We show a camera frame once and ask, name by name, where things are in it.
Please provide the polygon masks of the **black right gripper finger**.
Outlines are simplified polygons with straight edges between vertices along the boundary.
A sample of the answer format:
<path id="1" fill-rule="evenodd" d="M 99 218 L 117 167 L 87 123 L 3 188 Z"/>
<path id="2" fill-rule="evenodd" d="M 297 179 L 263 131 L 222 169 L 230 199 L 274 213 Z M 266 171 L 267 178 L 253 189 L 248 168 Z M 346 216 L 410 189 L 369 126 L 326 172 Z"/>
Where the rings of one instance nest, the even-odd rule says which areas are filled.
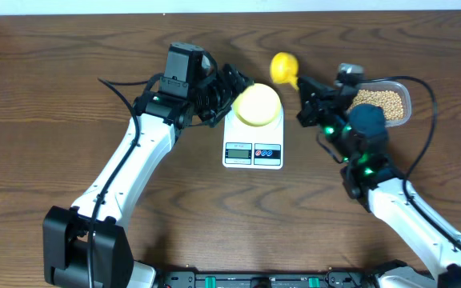
<path id="1" fill-rule="evenodd" d="M 302 102 L 302 109 L 297 114 L 297 119 L 302 127 L 318 126 L 321 122 L 321 102 L 306 100 Z"/>
<path id="2" fill-rule="evenodd" d="M 327 100 L 333 97 L 335 89 L 315 81 L 308 76 L 300 76 L 297 81 L 302 105 L 314 102 L 316 99 Z"/>

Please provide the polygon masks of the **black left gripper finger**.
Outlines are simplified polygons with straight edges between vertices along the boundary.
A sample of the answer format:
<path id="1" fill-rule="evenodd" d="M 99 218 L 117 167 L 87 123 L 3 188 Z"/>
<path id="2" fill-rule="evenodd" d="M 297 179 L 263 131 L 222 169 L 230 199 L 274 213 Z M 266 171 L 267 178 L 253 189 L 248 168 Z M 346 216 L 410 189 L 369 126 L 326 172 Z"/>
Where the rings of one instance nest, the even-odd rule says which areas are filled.
<path id="1" fill-rule="evenodd" d="M 246 88 L 254 84 L 254 79 L 246 76 L 234 65 L 225 64 L 222 68 L 223 81 L 232 96 L 238 96 Z"/>
<path id="2" fill-rule="evenodd" d="M 210 96 L 210 127 L 217 126 L 230 112 L 231 106 L 237 97 L 237 94 L 212 94 Z"/>

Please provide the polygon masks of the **yellow measuring scoop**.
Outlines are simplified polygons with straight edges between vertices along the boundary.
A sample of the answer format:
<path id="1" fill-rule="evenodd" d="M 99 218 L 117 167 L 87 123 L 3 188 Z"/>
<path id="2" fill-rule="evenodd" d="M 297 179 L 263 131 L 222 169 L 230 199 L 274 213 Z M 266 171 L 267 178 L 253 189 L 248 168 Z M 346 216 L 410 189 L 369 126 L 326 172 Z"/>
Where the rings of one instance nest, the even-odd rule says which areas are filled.
<path id="1" fill-rule="evenodd" d="M 274 84 L 289 84 L 299 90 L 298 72 L 299 62 L 293 54 L 279 52 L 271 59 L 270 76 Z"/>

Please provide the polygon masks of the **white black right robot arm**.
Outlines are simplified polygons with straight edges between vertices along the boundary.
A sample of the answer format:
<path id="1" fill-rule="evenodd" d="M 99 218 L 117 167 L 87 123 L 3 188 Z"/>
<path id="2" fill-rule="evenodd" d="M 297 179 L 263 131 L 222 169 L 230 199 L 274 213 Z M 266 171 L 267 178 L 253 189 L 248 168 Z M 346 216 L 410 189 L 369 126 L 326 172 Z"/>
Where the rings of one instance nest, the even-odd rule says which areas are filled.
<path id="1" fill-rule="evenodd" d="M 319 126 L 342 163 L 348 196 L 384 221 L 415 252 L 428 276 L 407 265 L 389 262 L 363 278 L 364 287 L 461 287 L 461 233 L 432 209 L 387 153 L 387 121 L 372 104 L 352 104 L 367 83 L 361 66 L 340 65 L 335 88 L 300 76 L 295 64 L 271 64 L 275 83 L 299 91 L 297 119 L 304 127 Z"/>

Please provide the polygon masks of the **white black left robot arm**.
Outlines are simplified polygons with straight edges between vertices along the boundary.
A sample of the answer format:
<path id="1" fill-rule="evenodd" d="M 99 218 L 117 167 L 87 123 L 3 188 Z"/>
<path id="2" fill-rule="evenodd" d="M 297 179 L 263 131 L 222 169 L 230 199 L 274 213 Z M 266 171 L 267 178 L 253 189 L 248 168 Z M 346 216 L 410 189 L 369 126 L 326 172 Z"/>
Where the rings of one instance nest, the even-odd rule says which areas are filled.
<path id="1" fill-rule="evenodd" d="M 216 126 L 253 83 L 231 66 L 190 81 L 164 74 L 145 81 L 142 94 L 126 104 L 129 126 L 100 175 L 70 208 L 47 212 L 45 281 L 58 287 L 154 286 L 156 269 L 134 259 L 126 236 L 140 195 L 194 116 Z"/>

